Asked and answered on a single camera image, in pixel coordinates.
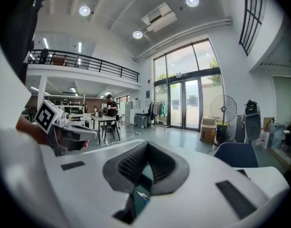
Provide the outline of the person's left hand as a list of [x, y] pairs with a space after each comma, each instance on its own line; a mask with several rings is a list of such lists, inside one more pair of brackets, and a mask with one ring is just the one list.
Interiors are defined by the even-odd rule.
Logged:
[[83, 148], [87, 148], [89, 141], [73, 141], [69, 139], [63, 139], [59, 143], [60, 155], [66, 155], [68, 152], [79, 151]]

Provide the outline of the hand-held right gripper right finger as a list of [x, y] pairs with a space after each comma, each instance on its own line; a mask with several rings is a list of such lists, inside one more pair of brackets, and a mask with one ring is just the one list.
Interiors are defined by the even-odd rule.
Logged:
[[136, 177], [146, 164], [154, 183], [136, 218], [141, 228], [257, 228], [280, 206], [289, 185], [274, 167], [244, 173], [216, 157], [184, 149], [135, 150]]

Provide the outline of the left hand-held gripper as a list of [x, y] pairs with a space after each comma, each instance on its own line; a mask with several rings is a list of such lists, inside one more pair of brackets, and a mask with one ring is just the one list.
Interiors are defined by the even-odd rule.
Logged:
[[95, 140], [97, 132], [81, 125], [69, 125], [69, 114], [54, 105], [51, 101], [43, 100], [35, 115], [34, 121], [47, 134], [51, 148], [56, 156], [67, 153], [67, 148], [59, 144], [56, 128], [64, 130], [64, 138], [73, 141]]

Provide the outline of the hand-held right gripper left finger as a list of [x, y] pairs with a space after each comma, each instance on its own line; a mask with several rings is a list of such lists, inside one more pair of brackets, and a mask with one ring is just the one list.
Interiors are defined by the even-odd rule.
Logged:
[[139, 141], [123, 142], [102, 149], [56, 157], [42, 146], [48, 179], [71, 228], [139, 228], [113, 217], [126, 206], [129, 195], [114, 191], [103, 176], [110, 158], [133, 149]]

